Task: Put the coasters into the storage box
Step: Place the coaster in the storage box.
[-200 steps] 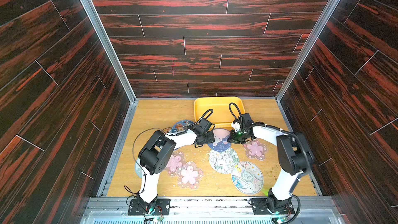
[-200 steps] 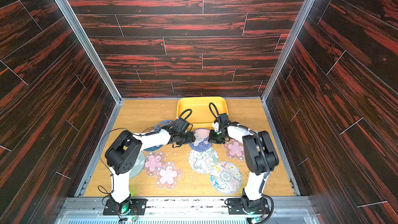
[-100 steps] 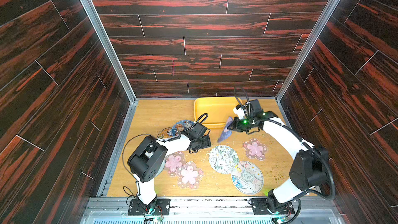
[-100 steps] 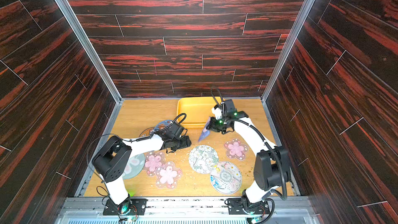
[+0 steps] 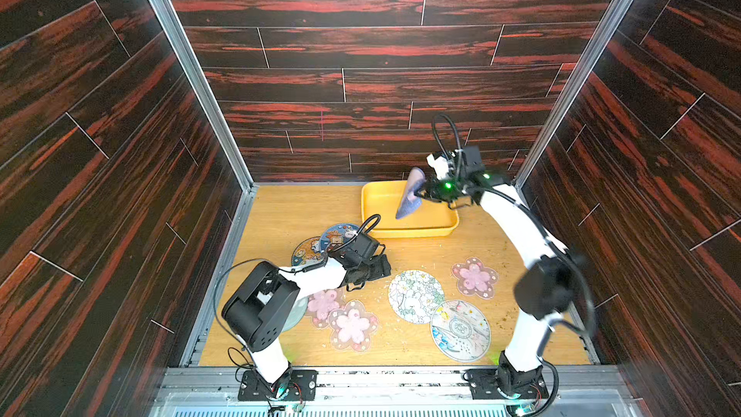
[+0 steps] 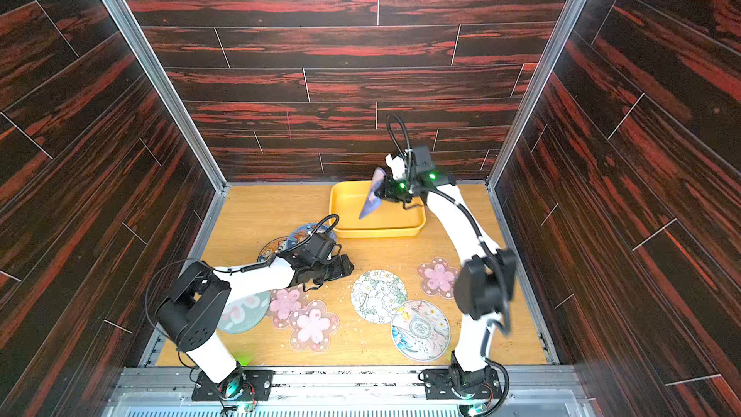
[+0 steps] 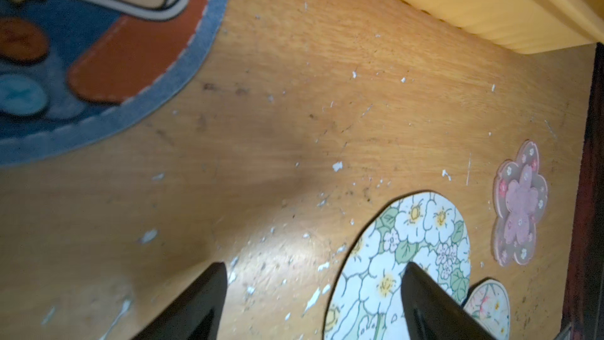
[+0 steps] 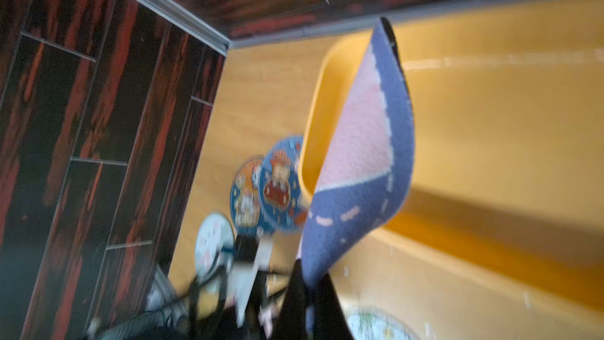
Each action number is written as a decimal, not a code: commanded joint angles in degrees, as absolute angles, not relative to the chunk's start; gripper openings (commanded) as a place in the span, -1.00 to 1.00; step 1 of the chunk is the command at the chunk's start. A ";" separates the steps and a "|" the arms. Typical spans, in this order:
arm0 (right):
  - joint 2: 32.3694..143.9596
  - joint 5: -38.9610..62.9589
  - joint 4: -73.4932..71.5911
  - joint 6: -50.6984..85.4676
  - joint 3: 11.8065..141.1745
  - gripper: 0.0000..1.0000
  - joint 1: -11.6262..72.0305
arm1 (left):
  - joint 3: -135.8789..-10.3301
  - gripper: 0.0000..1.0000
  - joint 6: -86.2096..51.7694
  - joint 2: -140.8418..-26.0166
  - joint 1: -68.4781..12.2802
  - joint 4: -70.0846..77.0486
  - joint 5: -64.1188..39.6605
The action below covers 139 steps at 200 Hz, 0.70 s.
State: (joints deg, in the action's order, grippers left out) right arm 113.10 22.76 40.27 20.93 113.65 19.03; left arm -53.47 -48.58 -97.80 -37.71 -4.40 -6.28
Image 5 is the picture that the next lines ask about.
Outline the yellow plastic storage tray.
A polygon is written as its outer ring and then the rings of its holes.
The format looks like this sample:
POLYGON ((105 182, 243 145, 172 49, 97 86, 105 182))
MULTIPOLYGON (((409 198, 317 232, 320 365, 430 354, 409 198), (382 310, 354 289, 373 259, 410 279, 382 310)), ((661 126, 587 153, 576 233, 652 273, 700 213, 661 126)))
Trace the yellow plastic storage tray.
POLYGON ((362 220, 374 214, 381 216, 380 223, 370 232, 376 239, 447 237, 457 229, 460 219, 455 210, 428 201, 423 201, 413 214, 397 220, 396 213, 404 188, 405 181, 374 181, 362 187, 362 220))

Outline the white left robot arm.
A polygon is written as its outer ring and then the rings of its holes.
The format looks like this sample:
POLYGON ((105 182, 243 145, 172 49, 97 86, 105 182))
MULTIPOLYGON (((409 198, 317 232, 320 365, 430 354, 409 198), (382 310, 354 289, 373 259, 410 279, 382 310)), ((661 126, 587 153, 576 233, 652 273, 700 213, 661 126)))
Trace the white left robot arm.
POLYGON ((361 289, 391 271, 383 245, 364 235, 329 248, 314 264, 281 268, 258 260, 225 302, 219 318, 250 354, 262 384, 276 391, 291 376, 291 363, 279 337, 294 305, 328 290, 361 289))

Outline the purple bunny moon coaster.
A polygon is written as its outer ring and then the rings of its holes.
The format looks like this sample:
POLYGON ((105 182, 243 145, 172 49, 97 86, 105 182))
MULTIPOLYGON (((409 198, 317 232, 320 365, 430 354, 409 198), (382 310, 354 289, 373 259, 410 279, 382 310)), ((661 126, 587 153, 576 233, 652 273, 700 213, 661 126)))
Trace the purple bunny moon coaster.
POLYGON ((403 195, 399 201, 396 212, 396 219, 401 220, 414 214, 422 206, 422 198, 419 193, 424 189, 426 184, 426 174, 422 169, 414 167, 408 176, 407 182, 403 189, 403 195))

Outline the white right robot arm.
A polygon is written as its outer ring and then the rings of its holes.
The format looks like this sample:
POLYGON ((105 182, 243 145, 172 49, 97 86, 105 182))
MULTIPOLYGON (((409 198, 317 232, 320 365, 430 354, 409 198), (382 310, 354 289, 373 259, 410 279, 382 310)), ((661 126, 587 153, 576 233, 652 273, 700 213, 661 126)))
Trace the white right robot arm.
POLYGON ((470 198, 496 221, 526 268, 513 289, 519 315, 500 364, 517 373, 542 366, 550 333, 559 324, 579 336, 594 334, 586 265, 544 228, 507 178, 486 171, 472 150, 429 154, 426 162, 435 176, 413 187, 415 199, 452 205, 470 198))

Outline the white floral round coaster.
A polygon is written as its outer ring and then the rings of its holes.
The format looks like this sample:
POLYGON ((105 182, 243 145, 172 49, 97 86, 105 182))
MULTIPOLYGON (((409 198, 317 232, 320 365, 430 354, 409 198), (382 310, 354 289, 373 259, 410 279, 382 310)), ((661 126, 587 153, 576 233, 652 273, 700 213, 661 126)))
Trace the white floral round coaster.
POLYGON ((445 301, 445 293, 441 283, 431 274, 407 270, 392 280, 388 299, 402 320, 411 324, 429 324, 437 307, 445 301))

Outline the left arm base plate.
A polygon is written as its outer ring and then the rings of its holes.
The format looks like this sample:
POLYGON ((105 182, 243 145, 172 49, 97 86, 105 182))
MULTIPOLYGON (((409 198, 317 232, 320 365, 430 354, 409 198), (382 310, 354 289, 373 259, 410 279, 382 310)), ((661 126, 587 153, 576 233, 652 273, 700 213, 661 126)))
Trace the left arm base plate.
POLYGON ((268 382, 256 369, 243 373, 237 399, 240 402, 311 402, 316 397, 318 371, 289 368, 276 382, 268 382))

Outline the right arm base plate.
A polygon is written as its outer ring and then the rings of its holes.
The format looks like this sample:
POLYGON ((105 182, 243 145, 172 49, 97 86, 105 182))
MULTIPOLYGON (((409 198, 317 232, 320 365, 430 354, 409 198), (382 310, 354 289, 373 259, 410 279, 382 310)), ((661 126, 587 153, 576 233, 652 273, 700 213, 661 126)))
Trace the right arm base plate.
POLYGON ((537 401, 549 397, 540 366, 518 372, 510 366, 466 370, 467 382, 474 400, 537 401))

